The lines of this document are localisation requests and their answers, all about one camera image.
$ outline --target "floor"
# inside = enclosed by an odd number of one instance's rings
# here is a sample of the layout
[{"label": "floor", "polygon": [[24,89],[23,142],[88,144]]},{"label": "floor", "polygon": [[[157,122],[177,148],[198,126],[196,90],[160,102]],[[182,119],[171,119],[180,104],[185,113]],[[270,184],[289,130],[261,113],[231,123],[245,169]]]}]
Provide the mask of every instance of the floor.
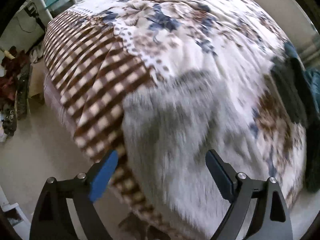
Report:
[{"label": "floor", "polygon": [[[8,201],[18,202],[30,221],[48,177],[71,179],[89,168],[90,164],[52,111],[32,100],[30,115],[18,121],[14,137],[0,145],[0,185]],[[68,204],[78,237],[85,240],[73,202]],[[107,190],[95,207],[110,235],[117,239],[117,225],[126,217],[127,206]]]}]

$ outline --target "fluffy gray fabric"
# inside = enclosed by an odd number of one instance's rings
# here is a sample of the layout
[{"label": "fluffy gray fabric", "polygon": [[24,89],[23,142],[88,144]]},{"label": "fluffy gray fabric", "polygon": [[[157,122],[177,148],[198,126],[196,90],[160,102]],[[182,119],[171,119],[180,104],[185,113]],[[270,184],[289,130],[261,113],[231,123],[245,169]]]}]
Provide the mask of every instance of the fluffy gray fabric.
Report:
[{"label": "fluffy gray fabric", "polygon": [[[267,179],[247,124],[211,72],[188,72],[123,102],[128,162],[147,199],[173,228],[210,239],[228,210],[204,156],[215,149],[237,172]],[[247,216],[239,238],[244,237]]]}]

